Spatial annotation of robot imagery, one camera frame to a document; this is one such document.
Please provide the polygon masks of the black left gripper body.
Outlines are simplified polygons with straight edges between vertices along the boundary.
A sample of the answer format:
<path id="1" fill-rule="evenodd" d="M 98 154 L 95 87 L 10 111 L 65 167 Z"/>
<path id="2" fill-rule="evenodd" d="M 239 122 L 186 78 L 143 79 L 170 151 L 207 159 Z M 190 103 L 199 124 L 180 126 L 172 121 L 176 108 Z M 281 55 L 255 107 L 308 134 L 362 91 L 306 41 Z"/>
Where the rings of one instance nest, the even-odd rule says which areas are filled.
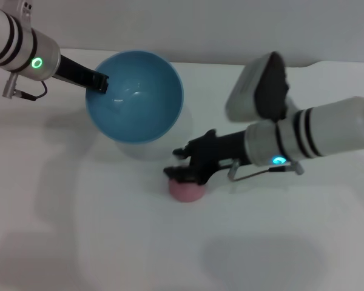
<path id="1" fill-rule="evenodd" d="M 54 78 L 86 89 L 99 90 L 98 72 L 61 55 Z"/>

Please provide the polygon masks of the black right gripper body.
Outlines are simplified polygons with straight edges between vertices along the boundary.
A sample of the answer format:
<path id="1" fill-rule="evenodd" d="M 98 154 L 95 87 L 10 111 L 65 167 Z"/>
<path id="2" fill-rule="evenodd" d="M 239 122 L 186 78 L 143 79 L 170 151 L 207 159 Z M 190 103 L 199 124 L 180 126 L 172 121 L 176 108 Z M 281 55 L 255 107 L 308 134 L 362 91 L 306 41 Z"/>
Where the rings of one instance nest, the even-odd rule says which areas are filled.
<path id="1" fill-rule="evenodd" d="M 243 166 L 250 165 L 244 137 L 245 131 L 217 136 L 216 130 L 212 129 L 189 141 L 184 148 L 185 154 L 190 157 L 185 181 L 198 185 L 207 183 L 214 173 L 226 168 L 220 165 L 224 160 L 238 160 Z"/>

